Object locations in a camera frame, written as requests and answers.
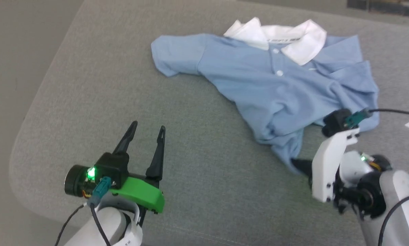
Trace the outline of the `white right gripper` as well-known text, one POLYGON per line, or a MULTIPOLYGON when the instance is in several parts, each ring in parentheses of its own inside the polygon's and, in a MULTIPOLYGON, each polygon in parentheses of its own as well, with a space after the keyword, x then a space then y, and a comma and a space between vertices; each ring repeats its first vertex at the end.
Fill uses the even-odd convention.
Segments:
POLYGON ((302 174, 312 177, 312 196, 326 203, 334 198, 333 183, 347 146, 358 142, 359 128, 338 132, 321 143, 313 160, 291 159, 302 174))

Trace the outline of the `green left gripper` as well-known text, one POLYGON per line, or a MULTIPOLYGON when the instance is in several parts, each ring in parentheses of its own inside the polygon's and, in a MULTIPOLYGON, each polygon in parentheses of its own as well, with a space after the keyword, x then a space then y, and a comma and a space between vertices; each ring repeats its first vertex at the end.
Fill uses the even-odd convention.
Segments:
MULTIPOLYGON (((134 138, 138 122, 133 121, 112 154, 126 153, 129 144, 134 138)), ((129 174, 120 185, 118 181, 111 181, 111 192, 118 194, 137 205, 156 214, 162 213, 165 206, 165 197, 159 189, 163 178, 163 164, 165 156, 166 128, 161 126, 157 137, 157 147, 150 166, 146 170, 146 176, 129 174)))

